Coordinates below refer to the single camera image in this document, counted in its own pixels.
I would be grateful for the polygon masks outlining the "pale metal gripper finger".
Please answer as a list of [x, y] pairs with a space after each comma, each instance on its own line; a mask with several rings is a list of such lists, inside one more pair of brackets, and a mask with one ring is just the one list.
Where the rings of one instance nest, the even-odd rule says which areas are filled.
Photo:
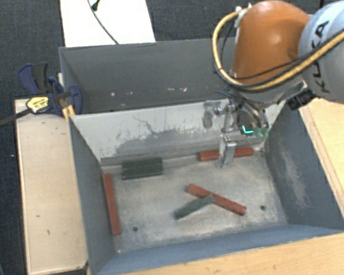
[[213, 119], [221, 116], [223, 113], [220, 100], [208, 100], [204, 102], [204, 115], [203, 125], [204, 127], [212, 127]]
[[222, 169], [225, 165], [230, 164], [234, 160], [235, 149], [237, 143], [230, 136], [221, 136], [218, 145], [218, 158], [215, 161], [215, 167]]

